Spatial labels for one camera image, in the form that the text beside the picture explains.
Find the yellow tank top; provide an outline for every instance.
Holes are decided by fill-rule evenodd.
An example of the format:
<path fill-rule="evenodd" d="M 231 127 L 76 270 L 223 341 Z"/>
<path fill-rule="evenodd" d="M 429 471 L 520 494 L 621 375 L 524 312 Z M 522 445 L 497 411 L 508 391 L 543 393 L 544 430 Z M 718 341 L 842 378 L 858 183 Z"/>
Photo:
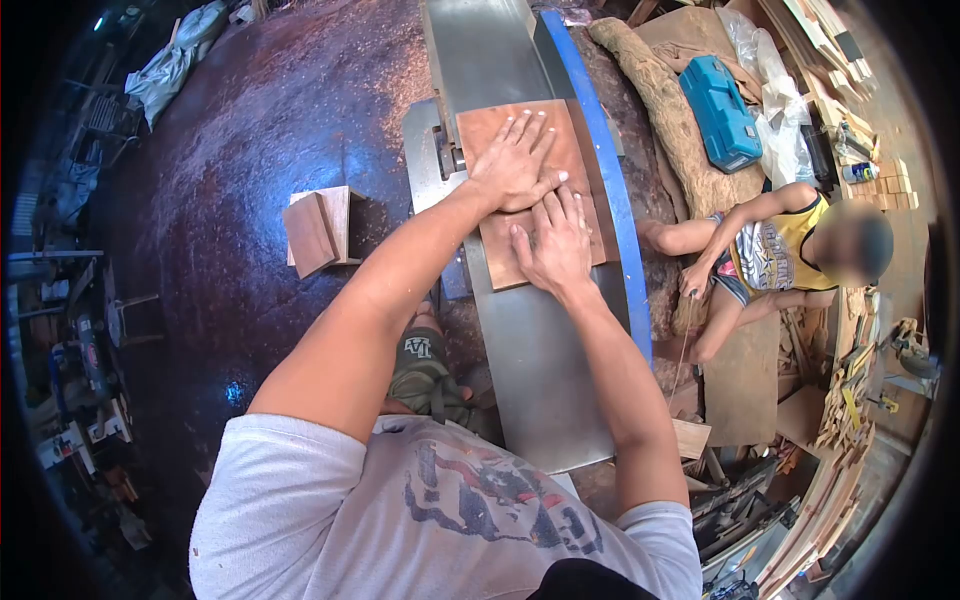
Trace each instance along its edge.
<path fill-rule="evenodd" d="M 794 288 L 819 291 L 836 287 L 800 256 L 801 245 L 828 208 L 827 199 L 818 192 L 817 200 L 804 210 L 748 223 L 736 234 L 730 254 L 751 296 Z"/>

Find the child's leg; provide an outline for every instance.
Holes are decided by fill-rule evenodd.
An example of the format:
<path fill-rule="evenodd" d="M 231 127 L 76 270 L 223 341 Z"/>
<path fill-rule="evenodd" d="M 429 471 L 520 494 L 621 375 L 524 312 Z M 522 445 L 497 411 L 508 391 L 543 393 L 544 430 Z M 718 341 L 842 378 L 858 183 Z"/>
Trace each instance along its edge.
<path fill-rule="evenodd" d="M 709 362 L 736 328 L 736 320 L 743 312 L 743 304 L 722 285 L 714 285 L 710 295 L 707 324 L 699 335 L 690 335 L 686 340 L 684 362 L 702 364 Z M 684 336 L 654 342 L 654 356 L 674 362 L 680 361 Z"/>
<path fill-rule="evenodd" d="M 636 238 L 641 246 L 668 256 L 702 252 L 717 229 L 719 219 L 690 219 L 677 225 L 665 225 L 653 219 L 635 221 Z"/>

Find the shorts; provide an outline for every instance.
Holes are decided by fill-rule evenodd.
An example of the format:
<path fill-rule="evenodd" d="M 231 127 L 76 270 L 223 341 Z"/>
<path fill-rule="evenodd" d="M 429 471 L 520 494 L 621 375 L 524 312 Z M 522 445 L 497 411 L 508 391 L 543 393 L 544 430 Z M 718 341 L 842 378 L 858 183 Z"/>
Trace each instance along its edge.
<path fill-rule="evenodd" d="M 414 327 L 400 336 L 387 396 L 439 423 L 452 420 L 466 427 L 473 414 L 447 367 L 444 336 L 430 327 Z"/>
<path fill-rule="evenodd" d="M 709 221 L 720 225 L 723 221 L 723 211 L 718 210 L 707 217 Z M 710 283 L 722 286 L 725 290 L 733 294 L 733 297 L 740 301 L 744 307 L 750 303 L 750 290 L 746 284 L 740 280 L 736 274 L 736 266 L 733 264 L 733 257 L 730 254 L 730 248 L 727 248 L 720 254 L 720 257 L 713 263 L 713 270 L 710 273 Z"/>

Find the metal table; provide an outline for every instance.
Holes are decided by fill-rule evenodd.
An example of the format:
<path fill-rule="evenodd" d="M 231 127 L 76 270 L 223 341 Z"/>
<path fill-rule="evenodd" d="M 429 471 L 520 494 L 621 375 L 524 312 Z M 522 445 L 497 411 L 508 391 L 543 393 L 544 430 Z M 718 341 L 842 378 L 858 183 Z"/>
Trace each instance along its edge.
<path fill-rule="evenodd" d="M 626 186 L 606 114 L 562 19 L 555 12 L 534 17 L 522 0 L 425 0 L 421 6 L 440 95 L 412 105 L 403 119 L 414 211 L 439 202 L 467 178 L 465 171 L 445 173 L 438 154 L 438 132 L 445 132 L 449 146 L 460 147 L 458 112 L 576 100 L 570 104 L 580 110 L 573 109 L 571 117 L 584 161 L 605 187 L 591 192 L 598 214 L 613 222 L 619 253 L 618 262 L 595 267 L 591 276 L 649 361 L 650 316 Z M 532 285 L 495 293 L 478 231 L 464 250 L 507 447 L 547 473 L 610 458 L 610 432 L 564 309 Z M 451 263 L 444 271 L 444 284 L 456 268 Z"/>

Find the spray can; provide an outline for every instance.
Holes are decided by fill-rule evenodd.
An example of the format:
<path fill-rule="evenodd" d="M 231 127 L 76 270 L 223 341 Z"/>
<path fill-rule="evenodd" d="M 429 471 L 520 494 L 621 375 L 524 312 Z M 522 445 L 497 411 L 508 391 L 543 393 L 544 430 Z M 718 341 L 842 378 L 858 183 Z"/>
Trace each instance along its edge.
<path fill-rule="evenodd" d="M 875 180 L 880 176 L 880 168 L 872 162 L 858 162 L 841 170 L 843 171 L 843 179 L 847 183 L 863 183 L 864 181 Z"/>

